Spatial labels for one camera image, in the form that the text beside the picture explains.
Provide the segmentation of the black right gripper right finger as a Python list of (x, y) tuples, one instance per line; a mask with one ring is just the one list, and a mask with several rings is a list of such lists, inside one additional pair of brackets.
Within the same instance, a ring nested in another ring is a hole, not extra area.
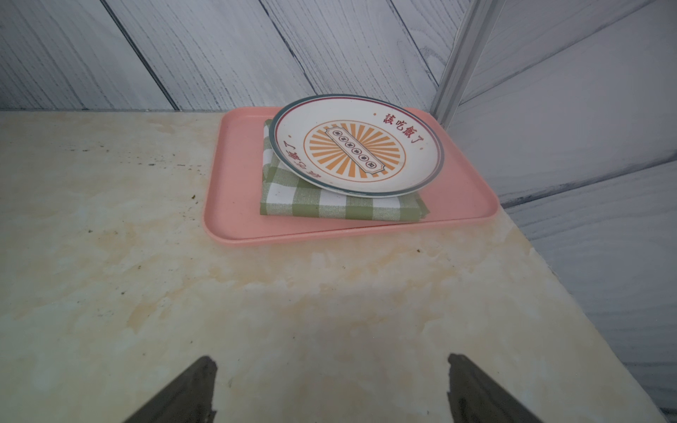
[(541, 422), (465, 355), (450, 354), (448, 362), (454, 422)]

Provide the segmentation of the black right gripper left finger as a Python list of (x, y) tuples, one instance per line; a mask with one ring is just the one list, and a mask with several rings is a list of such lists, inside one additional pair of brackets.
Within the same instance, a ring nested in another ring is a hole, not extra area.
[(212, 358), (200, 357), (124, 422), (213, 422), (217, 372)]

